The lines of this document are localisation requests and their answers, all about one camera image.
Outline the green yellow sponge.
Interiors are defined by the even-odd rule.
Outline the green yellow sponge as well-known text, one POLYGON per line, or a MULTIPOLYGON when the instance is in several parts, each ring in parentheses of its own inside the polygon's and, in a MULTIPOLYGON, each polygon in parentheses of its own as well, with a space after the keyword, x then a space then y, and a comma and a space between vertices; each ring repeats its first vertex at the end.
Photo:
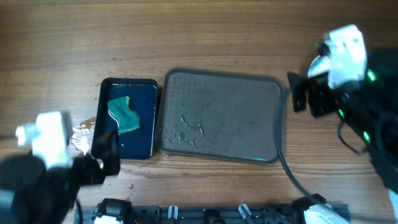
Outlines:
POLYGON ((130 97, 124 96, 108 101, 108 114, 118 126, 118 133, 125 134, 140 128, 141 118, 130 108, 130 97))

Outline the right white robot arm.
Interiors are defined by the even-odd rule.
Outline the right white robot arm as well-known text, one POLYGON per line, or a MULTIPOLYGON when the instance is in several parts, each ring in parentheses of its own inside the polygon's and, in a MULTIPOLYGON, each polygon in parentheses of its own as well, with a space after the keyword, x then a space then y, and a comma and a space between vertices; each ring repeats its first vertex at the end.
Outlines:
POLYGON ((384 185, 397 192, 397 48, 368 54, 364 76, 335 89, 326 85, 330 73, 318 78, 287 74, 294 110, 308 103, 315 117, 337 110, 343 123, 366 143, 373 166, 384 185))

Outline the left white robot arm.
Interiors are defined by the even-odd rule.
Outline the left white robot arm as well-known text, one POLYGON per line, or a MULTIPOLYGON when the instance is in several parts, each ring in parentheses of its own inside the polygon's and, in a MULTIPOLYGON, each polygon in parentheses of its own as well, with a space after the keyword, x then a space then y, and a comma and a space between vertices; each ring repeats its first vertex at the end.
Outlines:
POLYGON ((71 167, 46 168, 29 152, 1 161, 1 223, 61 223, 74 206, 83 186, 100 185, 120 171, 119 134, 98 138, 98 157, 76 157, 71 167))

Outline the dark blue water tray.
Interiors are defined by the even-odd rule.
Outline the dark blue water tray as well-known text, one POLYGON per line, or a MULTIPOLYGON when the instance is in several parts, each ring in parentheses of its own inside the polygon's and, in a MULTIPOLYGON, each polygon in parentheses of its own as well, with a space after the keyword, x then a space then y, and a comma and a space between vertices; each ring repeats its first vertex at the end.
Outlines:
POLYGON ((158 84, 153 79, 105 78, 101 83, 91 155, 99 157, 94 145, 101 136, 118 128, 108 112, 108 102, 129 97, 129 107, 140 117, 138 129, 119 135, 121 159, 148 159, 154 151, 154 129, 157 116, 158 84))

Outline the dark grey serving tray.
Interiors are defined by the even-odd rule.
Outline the dark grey serving tray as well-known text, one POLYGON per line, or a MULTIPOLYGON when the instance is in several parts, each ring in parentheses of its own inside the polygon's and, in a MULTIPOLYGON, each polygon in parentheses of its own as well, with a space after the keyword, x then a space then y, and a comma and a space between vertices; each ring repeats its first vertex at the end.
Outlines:
POLYGON ((186 156, 272 164, 275 116, 285 86, 276 77, 173 68, 165 76, 155 145, 186 156))

